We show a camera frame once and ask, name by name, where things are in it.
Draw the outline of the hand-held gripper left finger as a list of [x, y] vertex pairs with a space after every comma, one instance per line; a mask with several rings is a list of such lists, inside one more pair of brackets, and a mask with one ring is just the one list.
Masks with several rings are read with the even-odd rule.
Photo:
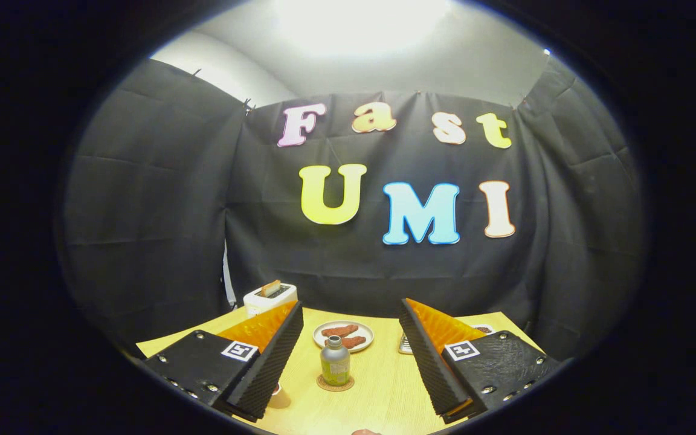
[[221, 333], [193, 330], [143, 364], [190, 398], [251, 422], [261, 419], [302, 330], [289, 301]]

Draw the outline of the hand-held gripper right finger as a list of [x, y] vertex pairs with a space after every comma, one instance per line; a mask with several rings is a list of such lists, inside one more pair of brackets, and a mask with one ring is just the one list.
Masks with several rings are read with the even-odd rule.
[[412, 299], [401, 300], [399, 322], [434, 412], [448, 424], [507, 407], [564, 367], [509, 330], [485, 333]]

